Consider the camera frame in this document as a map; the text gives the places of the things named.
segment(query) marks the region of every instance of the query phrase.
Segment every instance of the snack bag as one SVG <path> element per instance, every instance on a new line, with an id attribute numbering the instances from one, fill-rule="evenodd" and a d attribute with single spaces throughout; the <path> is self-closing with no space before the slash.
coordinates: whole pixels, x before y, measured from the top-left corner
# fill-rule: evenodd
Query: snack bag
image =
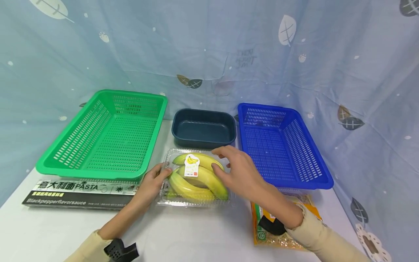
<path id="1" fill-rule="evenodd" d="M 299 190 L 285 189 L 282 192 L 286 198 L 294 203 L 300 203 L 322 220 L 317 208 L 313 205 L 309 195 Z M 286 232 L 284 225 L 268 211 L 251 202 L 253 218 L 253 241 L 256 245 L 270 245 L 289 249 L 306 250 Z"/>

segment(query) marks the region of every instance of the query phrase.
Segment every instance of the black strap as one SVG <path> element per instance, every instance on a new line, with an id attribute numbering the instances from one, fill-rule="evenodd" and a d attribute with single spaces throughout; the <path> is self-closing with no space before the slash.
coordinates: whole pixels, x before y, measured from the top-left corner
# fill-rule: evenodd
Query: black strap
<path id="1" fill-rule="evenodd" d="M 131 262 L 139 256 L 135 243 L 129 247 L 124 247 L 121 239 L 114 239 L 103 250 L 113 262 Z"/>

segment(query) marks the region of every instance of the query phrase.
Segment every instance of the banana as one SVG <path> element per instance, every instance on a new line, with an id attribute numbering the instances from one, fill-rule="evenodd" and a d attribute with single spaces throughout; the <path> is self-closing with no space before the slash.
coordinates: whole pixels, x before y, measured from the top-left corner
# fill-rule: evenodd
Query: banana
<path id="1" fill-rule="evenodd" d="M 191 185 L 176 171 L 178 171 L 178 169 L 169 176 L 169 183 L 178 195 L 192 202 L 208 202 L 215 199 L 211 190 Z"/>
<path id="2" fill-rule="evenodd" d="M 178 174 L 183 177 L 183 174 L 185 173 L 185 166 L 181 166 L 177 170 Z M 200 183 L 205 184 L 205 186 L 207 186 L 218 199 L 228 199 L 228 191 L 222 184 L 221 180 L 212 171 L 202 166 L 198 167 L 198 177 L 185 177 L 185 179 L 187 181 L 197 180 Z"/>
<path id="3" fill-rule="evenodd" d="M 169 190 L 166 192 L 166 198 L 168 200 L 171 200 L 175 197 L 178 197 L 178 194 L 175 192 L 175 190 L 172 187 L 169 187 Z"/>
<path id="4" fill-rule="evenodd" d="M 197 158 L 199 158 L 199 165 L 212 171 L 212 167 L 211 164 L 212 163 L 216 163 L 222 170 L 224 170 L 224 167 L 222 166 L 222 164 L 220 162 L 218 162 L 217 160 L 215 160 L 214 158 L 210 157 L 209 155 L 205 155 L 202 153 L 191 153 L 194 156 L 196 156 Z M 178 165 L 178 166 L 183 166 L 185 164 L 185 159 L 186 156 L 188 154 L 183 154 L 180 156 L 177 156 L 174 160 L 173 160 L 173 164 Z"/>
<path id="5" fill-rule="evenodd" d="M 188 157 L 188 159 L 186 160 L 189 164 L 195 164 L 196 162 L 198 162 L 197 159 L 192 159 L 191 157 Z"/>

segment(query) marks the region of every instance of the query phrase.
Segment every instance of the white leaf print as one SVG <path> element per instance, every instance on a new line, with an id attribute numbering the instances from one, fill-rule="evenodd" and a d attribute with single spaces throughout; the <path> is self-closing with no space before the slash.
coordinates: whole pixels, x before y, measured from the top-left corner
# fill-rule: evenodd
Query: white leaf print
<path id="1" fill-rule="evenodd" d="M 291 16 L 284 15 L 279 26 L 278 38 L 282 45 L 291 46 L 291 41 L 294 39 L 295 30 L 297 29 L 297 22 Z"/>
<path id="2" fill-rule="evenodd" d="M 61 0 L 29 0 L 39 11 L 55 19 L 68 19 L 68 10 Z"/>

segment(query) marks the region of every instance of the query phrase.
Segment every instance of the banana label sticker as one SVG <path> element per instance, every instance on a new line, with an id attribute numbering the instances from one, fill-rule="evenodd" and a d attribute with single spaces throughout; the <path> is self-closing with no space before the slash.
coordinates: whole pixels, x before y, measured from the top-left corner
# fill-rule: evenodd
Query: banana label sticker
<path id="1" fill-rule="evenodd" d="M 198 177 L 199 158 L 192 154 L 188 154 L 185 159 L 184 176 Z"/>

